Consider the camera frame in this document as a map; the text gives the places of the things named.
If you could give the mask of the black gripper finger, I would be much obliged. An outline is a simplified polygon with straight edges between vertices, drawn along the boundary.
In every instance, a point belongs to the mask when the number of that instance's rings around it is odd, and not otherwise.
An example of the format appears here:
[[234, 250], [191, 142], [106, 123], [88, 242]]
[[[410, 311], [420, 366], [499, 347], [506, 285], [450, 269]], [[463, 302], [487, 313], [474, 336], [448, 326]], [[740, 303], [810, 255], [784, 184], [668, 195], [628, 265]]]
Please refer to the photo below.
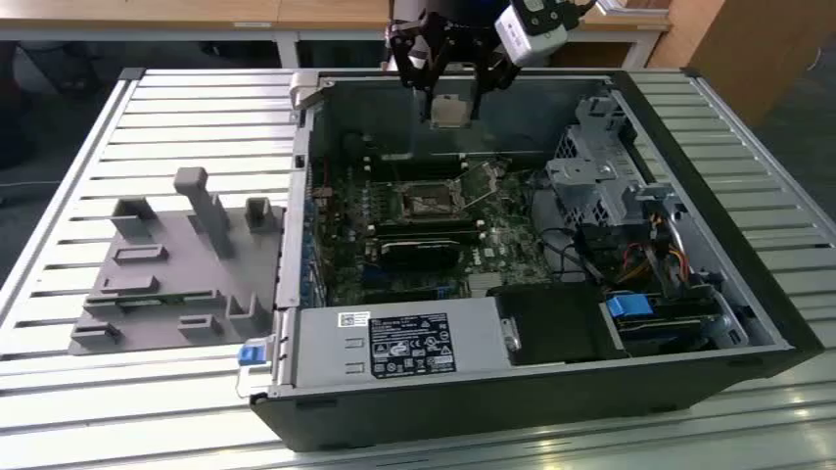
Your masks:
[[394, 20], [390, 50], [406, 87], [423, 93], [422, 121], [431, 117], [435, 85], [451, 62], [456, 39], [447, 19]]
[[478, 120], [484, 95], [496, 89], [506, 90], [522, 68], [500, 50], [502, 41], [495, 33], [483, 33], [475, 36], [471, 42], [472, 46], [467, 49], [468, 55], [464, 62], [471, 64], [475, 70], [471, 120]]

